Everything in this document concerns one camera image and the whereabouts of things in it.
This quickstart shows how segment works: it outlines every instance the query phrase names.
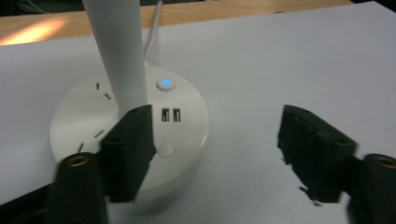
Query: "white cylindrical post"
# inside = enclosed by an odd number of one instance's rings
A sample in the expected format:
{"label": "white cylindrical post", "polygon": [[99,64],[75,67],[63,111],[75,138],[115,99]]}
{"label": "white cylindrical post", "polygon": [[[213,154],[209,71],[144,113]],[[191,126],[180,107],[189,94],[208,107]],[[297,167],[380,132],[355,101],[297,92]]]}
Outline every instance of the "white cylindrical post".
{"label": "white cylindrical post", "polygon": [[119,116],[146,105],[147,90],[138,0],[83,0]]}

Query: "usb port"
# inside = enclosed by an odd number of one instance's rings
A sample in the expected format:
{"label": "usb port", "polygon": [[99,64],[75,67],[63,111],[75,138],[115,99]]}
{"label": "usb port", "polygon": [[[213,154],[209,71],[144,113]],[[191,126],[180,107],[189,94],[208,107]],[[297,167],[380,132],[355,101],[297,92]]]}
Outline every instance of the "usb port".
{"label": "usb port", "polygon": [[174,121],[180,122],[180,109],[179,108],[174,109]]}
{"label": "usb port", "polygon": [[161,114],[162,121],[167,122],[169,121],[169,109],[163,108],[163,113]]}

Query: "lamp base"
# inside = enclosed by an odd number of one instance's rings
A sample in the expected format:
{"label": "lamp base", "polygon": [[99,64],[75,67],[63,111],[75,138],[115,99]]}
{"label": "lamp base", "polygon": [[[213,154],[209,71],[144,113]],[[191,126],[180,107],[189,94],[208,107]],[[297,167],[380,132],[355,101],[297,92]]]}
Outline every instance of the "lamp base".
{"label": "lamp base", "polygon": [[[152,106],[154,145],[136,201],[154,200],[193,177],[207,150],[209,116],[201,94],[190,82],[146,65],[148,103]],[[97,152],[99,142],[119,121],[106,74],[77,84],[58,105],[50,126],[50,144],[60,161],[78,152]]]}

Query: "white tabletop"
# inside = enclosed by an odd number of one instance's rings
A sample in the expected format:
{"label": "white tabletop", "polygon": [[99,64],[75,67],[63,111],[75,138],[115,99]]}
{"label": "white tabletop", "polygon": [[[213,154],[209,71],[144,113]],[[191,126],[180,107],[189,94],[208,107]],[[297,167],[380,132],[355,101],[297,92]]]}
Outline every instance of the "white tabletop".
{"label": "white tabletop", "polygon": [[[161,27],[151,64],[203,95],[209,150],[179,194],[112,204],[111,223],[347,223],[347,196],[315,207],[281,160],[282,108],[327,120],[360,158],[396,157],[395,40],[396,14],[376,3]],[[0,203],[51,181],[51,116],[104,72],[92,36],[0,48]]]}

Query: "wooden edge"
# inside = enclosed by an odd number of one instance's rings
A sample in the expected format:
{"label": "wooden edge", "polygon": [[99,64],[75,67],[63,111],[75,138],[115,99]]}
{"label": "wooden edge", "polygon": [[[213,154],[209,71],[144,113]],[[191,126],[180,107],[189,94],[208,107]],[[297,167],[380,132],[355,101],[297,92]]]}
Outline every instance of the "wooden edge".
{"label": "wooden edge", "polygon": [[[163,5],[160,25],[351,5],[348,0],[223,0]],[[155,7],[141,7],[149,28]],[[85,11],[0,18],[0,46],[92,35]]]}

